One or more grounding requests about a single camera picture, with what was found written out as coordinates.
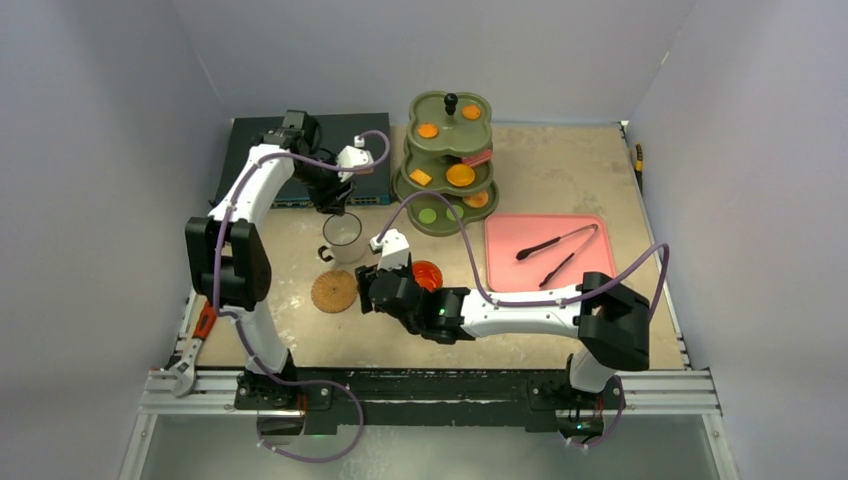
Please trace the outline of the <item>orange cookie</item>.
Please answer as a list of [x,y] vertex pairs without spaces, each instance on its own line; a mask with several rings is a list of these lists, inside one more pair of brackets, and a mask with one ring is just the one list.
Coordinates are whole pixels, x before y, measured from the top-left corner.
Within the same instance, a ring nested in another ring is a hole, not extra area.
[[482,109],[476,104],[467,104],[461,109],[462,117],[470,121],[480,119],[482,117],[482,113]]
[[433,139],[438,136],[440,129],[432,123],[421,123],[417,126],[416,132],[422,139]]

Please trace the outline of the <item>orange translucent cup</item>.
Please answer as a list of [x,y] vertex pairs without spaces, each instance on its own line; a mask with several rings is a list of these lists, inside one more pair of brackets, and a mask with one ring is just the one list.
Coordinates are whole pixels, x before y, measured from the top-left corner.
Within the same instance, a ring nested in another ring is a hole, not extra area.
[[443,286],[441,270],[432,262],[425,260],[414,261],[411,270],[416,283],[429,292],[434,292]]

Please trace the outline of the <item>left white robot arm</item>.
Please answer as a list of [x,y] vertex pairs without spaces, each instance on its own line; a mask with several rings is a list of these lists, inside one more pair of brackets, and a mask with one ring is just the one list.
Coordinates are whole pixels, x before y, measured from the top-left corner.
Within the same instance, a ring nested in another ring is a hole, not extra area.
[[272,267],[260,226],[278,191],[302,184],[320,214],[341,216],[353,192],[351,177],[373,161],[357,142],[351,154],[319,159],[319,121],[299,110],[261,133],[223,199],[205,216],[190,218],[185,238],[194,291],[219,319],[229,320],[245,354],[245,390],[272,408],[292,405],[309,387],[335,389],[327,380],[300,380],[291,354],[276,332],[267,304]]

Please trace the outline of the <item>orange bun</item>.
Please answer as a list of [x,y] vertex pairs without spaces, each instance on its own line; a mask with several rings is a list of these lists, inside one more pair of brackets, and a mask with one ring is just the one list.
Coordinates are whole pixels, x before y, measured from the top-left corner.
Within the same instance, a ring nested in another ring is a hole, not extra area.
[[490,200],[489,193],[487,191],[481,191],[473,195],[469,195],[463,198],[463,202],[470,208],[480,209],[485,207]]

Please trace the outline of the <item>pink serving tray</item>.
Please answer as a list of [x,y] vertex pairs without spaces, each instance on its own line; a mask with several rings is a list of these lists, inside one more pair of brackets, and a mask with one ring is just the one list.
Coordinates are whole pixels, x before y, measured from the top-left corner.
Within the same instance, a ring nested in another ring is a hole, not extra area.
[[617,275],[603,220],[591,214],[499,213],[484,222],[488,289],[525,292]]

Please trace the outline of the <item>square yellow cracker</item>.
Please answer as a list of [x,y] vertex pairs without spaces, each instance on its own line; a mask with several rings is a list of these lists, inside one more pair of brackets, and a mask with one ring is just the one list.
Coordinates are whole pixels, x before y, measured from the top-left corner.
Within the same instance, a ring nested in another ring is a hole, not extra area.
[[415,169],[409,174],[409,178],[417,185],[428,186],[432,182],[432,177],[421,169]]

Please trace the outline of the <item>white ribbed cup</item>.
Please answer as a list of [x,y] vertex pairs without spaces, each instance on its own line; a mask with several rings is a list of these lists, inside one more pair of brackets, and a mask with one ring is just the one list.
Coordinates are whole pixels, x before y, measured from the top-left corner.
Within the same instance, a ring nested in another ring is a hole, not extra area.
[[335,261],[350,264],[360,260],[365,254],[366,239],[363,225],[353,213],[332,215],[322,226],[324,244],[317,250],[323,262]]

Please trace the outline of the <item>green macaron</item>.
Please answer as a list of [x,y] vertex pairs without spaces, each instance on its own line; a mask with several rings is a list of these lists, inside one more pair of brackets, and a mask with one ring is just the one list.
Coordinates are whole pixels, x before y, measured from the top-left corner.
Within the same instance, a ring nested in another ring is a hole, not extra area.
[[454,205],[445,210],[445,216],[449,221],[456,221],[457,219],[462,219],[465,215],[465,211],[459,205]]
[[431,225],[437,219],[438,219],[438,214],[432,208],[423,208],[418,213],[418,220],[424,225]]

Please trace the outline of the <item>woven coaster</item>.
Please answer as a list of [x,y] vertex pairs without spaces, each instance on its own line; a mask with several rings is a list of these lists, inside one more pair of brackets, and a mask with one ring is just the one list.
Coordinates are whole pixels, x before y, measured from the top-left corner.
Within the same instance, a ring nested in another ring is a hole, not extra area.
[[357,299],[357,282],[343,270],[331,270],[319,275],[310,291],[314,306],[324,313],[341,313]]

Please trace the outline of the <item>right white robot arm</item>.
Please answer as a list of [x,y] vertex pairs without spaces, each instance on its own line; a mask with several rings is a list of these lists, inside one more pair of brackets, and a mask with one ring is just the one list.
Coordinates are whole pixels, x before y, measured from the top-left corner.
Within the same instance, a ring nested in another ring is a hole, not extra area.
[[576,285],[512,293],[466,287],[429,291],[407,267],[361,266],[355,278],[362,312],[384,313],[410,334],[438,344],[507,334],[578,340],[582,347],[561,381],[564,399],[576,407],[596,399],[615,373],[650,366],[649,300],[599,272],[584,274]]

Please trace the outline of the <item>green three-tier stand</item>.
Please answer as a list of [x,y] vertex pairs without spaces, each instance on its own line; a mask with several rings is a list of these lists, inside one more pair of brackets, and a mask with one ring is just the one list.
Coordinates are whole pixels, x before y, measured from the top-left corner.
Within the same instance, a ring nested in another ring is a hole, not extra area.
[[[462,117],[464,105],[476,104],[483,113],[475,121]],[[436,138],[422,139],[416,129],[421,123],[432,123],[439,127]],[[493,214],[499,202],[499,188],[494,180],[494,165],[490,162],[474,169],[475,181],[467,187],[455,187],[448,183],[445,173],[454,164],[461,163],[464,157],[472,156],[486,149],[493,151],[491,127],[491,108],[481,95],[472,92],[428,91],[416,96],[408,107],[408,125],[403,144],[403,160],[393,175],[392,188],[400,201],[406,203],[405,210],[411,224],[421,233],[433,237],[445,237],[459,231],[457,221],[474,223],[485,220]],[[421,169],[432,177],[432,182],[424,187],[415,184],[409,174]],[[489,203],[480,209],[468,207],[463,198],[487,191]],[[445,210],[459,205],[465,211],[462,219],[449,221]],[[432,208],[438,219],[431,225],[418,220],[423,208]]]

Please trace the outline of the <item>orange egg tart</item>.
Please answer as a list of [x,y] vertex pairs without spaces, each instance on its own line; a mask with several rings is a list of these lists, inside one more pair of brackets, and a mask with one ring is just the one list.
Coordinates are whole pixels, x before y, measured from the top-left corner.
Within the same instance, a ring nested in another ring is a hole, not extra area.
[[472,167],[463,163],[458,163],[448,168],[445,173],[445,177],[450,185],[463,188],[471,185],[475,181],[476,174]]

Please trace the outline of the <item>pink cake slice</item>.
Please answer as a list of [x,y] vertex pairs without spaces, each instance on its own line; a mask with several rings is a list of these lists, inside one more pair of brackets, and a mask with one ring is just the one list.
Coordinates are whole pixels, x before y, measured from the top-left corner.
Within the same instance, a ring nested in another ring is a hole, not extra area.
[[493,156],[493,151],[491,149],[486,149],[480,153],[477,153],[472,156],[464,157],[461,160],[461,163],[469,166],[471,168],[475,168],[479,165],[490,162]]

